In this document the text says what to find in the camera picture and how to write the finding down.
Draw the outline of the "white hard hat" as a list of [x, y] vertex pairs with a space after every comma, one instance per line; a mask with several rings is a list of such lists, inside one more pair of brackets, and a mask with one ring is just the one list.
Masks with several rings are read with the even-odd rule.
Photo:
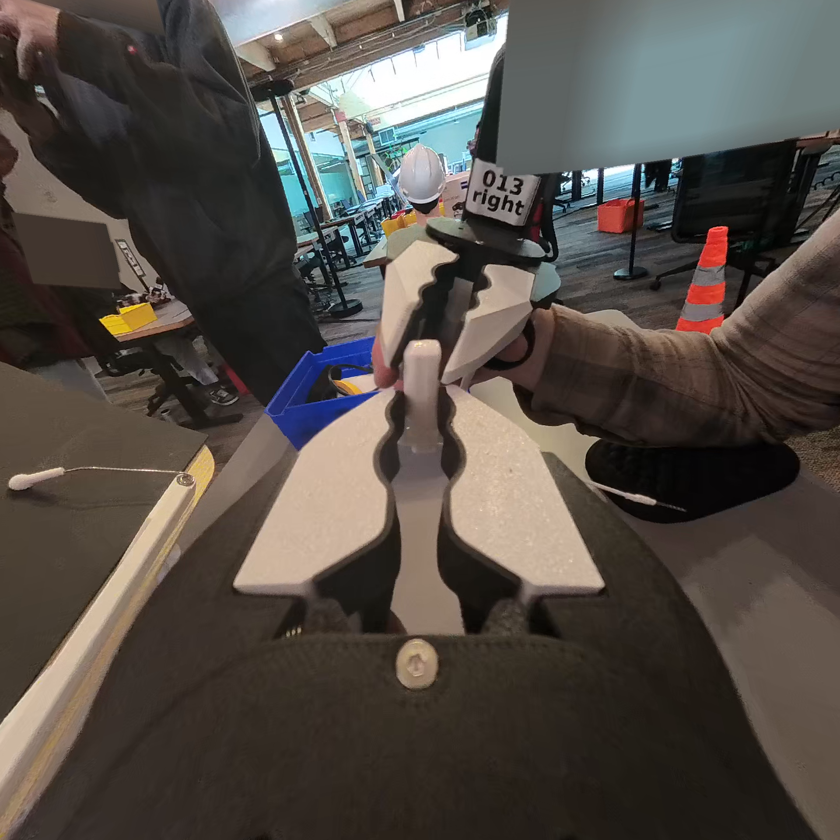
[[418, 213], [430, 215], [438, 207], [445, 184], [446, 173], [434, 150], [418, 143], [404, 155], [398, 185]]

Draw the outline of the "orange bin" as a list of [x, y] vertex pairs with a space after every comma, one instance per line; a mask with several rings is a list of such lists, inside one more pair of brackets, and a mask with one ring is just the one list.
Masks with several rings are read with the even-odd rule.
[[644, 223], [645, 199], [615, 198], [597, 207], [596, 230], [610, 235], [631, 233]]

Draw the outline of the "blue plastic bin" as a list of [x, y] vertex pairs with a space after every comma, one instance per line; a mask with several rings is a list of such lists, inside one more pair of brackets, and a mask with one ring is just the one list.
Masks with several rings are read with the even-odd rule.
[[375, 395], [373, 345], [357, 339], [301, 357], [264, 411], [295, 449]]

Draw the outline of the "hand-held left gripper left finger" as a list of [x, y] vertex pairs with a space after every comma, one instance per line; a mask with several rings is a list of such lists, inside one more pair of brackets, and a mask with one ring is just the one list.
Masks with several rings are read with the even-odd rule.
[[304, 445], [234, 578], [237, 592], [313, 594], [385, 536], [394, 504], [383, 457], [397, 397], [375, 393]]

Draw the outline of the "yellow bin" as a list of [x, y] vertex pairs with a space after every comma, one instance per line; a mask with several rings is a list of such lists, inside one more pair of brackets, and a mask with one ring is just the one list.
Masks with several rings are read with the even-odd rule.
[[149, 302], [119, 308], [118, 313], [109, 314], [99, 319], [105, 330], [115, 338], [145, 329], [157, 320], [158, 317]]

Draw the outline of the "wooden desk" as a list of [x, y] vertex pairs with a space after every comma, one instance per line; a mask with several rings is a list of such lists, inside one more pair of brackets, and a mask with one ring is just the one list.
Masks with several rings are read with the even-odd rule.
[[96, 362], [111, 377], [150, 372], [161, 380], [149, 397], [148, 417], [172, 420], [163, 405], [173, 397], [185, 414], [174, 423], [196, 431], [233, 425], [240, 413], [210, 413], [206, 405], [230, 406], [238, 397], [225, 390], [217, 375], [197, 354], [193, 340], [199, 335], [193, 315], [185, 304], [173, 300], [156, 310], [155, 320], [114, 336], [111, 351]]

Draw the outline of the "person's right hand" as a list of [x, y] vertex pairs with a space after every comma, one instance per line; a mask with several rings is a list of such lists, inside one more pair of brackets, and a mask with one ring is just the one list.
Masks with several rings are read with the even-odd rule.
[[[537, 309], [530, 318], [533, 325], [534, 341], [530, 356], [524, 359], [528, 350], [527, 338], [524, 334], [497, 354], [497, 361], [514, 362], [519, 364], [506, 371], [494, 371], [487, 366], [479, 368], [473, 375], [471, 383], [487, 382], [497, 377], [504, 378], [514, 385], [518, 385], [527, 392], [539, 384], [543, 369], [549, 357], [555, 326], [555, 308]], [[377, 389], [393, 387], [398, 391], [403, 389], [403, 381], [397, 369], [385, 365], [380, 347], [380, 336], [374, 339], [371, 362], [373, 366], [374, 383]]]

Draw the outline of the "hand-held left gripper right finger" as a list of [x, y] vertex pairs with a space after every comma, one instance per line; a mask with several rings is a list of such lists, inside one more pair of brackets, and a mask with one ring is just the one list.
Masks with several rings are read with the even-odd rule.
[[512, 573], [522, 600], [600, 594], [602, 575], [537, 444], [458, 386], [446, 392], [458, 450], [448, 487], [454, 535]]

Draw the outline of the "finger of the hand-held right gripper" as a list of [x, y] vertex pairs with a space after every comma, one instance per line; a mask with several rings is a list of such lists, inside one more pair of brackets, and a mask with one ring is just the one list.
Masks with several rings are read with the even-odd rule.
[[416, 241], [386, 267], [377, 329], [378, 384], [397, 382], [406, 347], [415, 340], [438, 341], [444, 359], [439, 366], [445, 366], [455, 344], [445, 319], [454, 264], [454, 251], [433, 241]]
[[465, 314], [440, 377], [443, 385], [471, 378], [519, 336], [532, 312], [535, 273], [490, 264], [481, 275], [486, 286], [477, 292], [476, 304]]

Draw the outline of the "black office chair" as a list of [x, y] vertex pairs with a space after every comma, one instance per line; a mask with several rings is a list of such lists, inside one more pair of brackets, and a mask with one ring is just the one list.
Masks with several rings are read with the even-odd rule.
[[726, 265], [742, 271], [742, 300], [752, 278], [766, 277], [776, 265], [765, 252], [795, 236], [820, 159], [796, 140], [684, 158], [672, 239], [703, 245], [711, 228], [727, 228]]

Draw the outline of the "black wood-rimmed board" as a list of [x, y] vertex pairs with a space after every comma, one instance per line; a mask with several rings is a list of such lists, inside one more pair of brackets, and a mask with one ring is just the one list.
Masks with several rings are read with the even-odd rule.
[[[213, 474], [206, 436], [125, 411], [2, 364], [2, 719], [122, 558], [143, 520], [186, 471]], [[42, 756], [74, 728], [66, 718]], [[33, 770], [25, 778], [41, 774]]]

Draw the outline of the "person's right forearm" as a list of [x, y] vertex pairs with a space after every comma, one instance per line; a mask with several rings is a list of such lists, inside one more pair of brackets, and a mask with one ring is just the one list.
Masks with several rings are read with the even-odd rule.
[[839, 424], [839, 216], [710, 334], [625, 328], [555, 308], [533, 392], [541, 425], [625, 445], [735, 447]]

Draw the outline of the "orange traffic cone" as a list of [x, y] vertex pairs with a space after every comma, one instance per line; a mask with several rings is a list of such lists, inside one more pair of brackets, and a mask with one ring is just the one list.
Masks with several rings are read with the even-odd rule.
[[728, 227], [710, 228], [675, 326], [678, 332], [709, 334], [722, 325], [727, 259]]

